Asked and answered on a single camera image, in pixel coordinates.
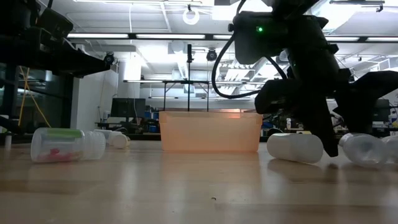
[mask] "computer monitor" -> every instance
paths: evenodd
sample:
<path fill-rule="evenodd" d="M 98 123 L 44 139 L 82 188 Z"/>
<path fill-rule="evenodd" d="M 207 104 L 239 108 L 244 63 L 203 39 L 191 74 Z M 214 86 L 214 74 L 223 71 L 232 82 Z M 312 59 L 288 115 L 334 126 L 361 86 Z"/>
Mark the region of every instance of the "computer monitor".
<path fill-rule="evenodd" d="M 373 121 L 388 122 L 390 115 L 390 101 L 379 99 L 373 109 Z"/>
<path fill-rule="evenodd" d="M 111 116 L 117 118 L 126 118 L 126 122 L 129 121 L 129 118 L 144 118 L 145 99 L 113 98 Z"/>

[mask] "orange plastic bin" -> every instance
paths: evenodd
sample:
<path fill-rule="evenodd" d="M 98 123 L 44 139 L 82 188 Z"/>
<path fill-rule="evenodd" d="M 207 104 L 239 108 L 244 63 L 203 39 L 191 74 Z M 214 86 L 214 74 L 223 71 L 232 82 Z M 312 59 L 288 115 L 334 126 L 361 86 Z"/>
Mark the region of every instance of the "orange plastic bin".
<path fill-rule="evenodd" d="M 256 152 L 261 124 L 256 113 L 160 112 L 164 151 Z"/>

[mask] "ceiling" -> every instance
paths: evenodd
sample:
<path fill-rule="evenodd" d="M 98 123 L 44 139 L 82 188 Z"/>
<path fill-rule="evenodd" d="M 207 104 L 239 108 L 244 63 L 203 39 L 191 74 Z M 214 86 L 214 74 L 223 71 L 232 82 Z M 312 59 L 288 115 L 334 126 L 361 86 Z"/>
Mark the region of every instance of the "ceiling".
<path fill-rule="evenodd" d="M 48 0 L 38 1 L 43 5 L 47 5 L 48 2 Z M 387 0 L 388 4 L 382 12 L 376 12 L 376 6 L 332 6 L 328 2 L 329 0 L 321 0 L 312 12 L 330 20 L 330 25 L 324 30 L 329 35 L 398 35 L 398 23 L 394 22 L 398 21 L 398 1 Z M 226 12 L 233 13 L 234 9 L 229 8 L 233 8 L 237 3 L 229 8 L 213 6 L 214 1 L 204 1 L 204 3 L 205 6 L 192 6 L 192 9 L 199 12 L 199 21 L 195 25 L 188 25 L 183 20 L 186 6 L 54 0 L 53 9 L 74 23 L 74 32 L 230 34 L 227 26 L 231 21 L 213 20 L 213 16 L 219 17 L 227 14 Z M 246 4 L 248 5 L 246 10 L 268 10 L 260 0 L 248 0 Z M 192 17 L 193 15 L 188 13 L 187 18 Z M 178 70 L 178 60 L 169 54 L 169 43 L 171 41 L 167 40 L 92 40 L 90 43 L 85 42 L 85 45 L 87 50 L 93 46 L 97 51 L 105 47 L 135 45 L 144 59 L 142 74 L 156 78 L 157 74 L 159 77 L 164 77 L 161 75 L 171 75 L 173 70 Z M 219 52 L 225 41 L 189 41 L 186 44 L 192 44 L 195 52 L 191 69 L 209 71 L 213 67 L 213 62 L 206 60 L 208 49 L 214 48 Z M 368 62 L 368 60 L 398 55 L 398 44 L 338 44 L 338 46 L 340 50 L 336 56 L 341 61 L 340 66 L 358 70 L 377 66 L 377 62 Z M 116 52 L 115 55 L 120 60 L 130 57 L 129 52 Z M 233 62 L 233 45 L 223 60 Z"/>

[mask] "green led light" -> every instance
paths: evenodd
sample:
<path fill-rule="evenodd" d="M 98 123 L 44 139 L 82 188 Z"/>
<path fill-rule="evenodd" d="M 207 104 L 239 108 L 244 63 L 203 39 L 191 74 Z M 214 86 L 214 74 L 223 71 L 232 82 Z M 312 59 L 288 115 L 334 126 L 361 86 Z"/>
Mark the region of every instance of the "green led light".
<path fill-rule="evenodd" d="M 262 27 L 256 27 L 256 30 L 257 30 L 257 32 L 263 32 L 263 31 L 264 31 L 264 28 L 262 28 Z"/>

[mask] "table surface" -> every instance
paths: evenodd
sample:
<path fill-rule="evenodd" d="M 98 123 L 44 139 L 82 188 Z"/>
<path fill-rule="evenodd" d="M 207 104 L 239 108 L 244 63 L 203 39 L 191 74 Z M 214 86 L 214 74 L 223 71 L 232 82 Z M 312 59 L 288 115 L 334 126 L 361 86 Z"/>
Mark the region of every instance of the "table surface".
<path fill-rule="evenodd" d="M 324 154 L 315 165 L 255 154 L 182 154 L 161 142 L 100 161 L 33 164 L 0 150 L 0 223 L 397 223 L 398 175 Z"/>

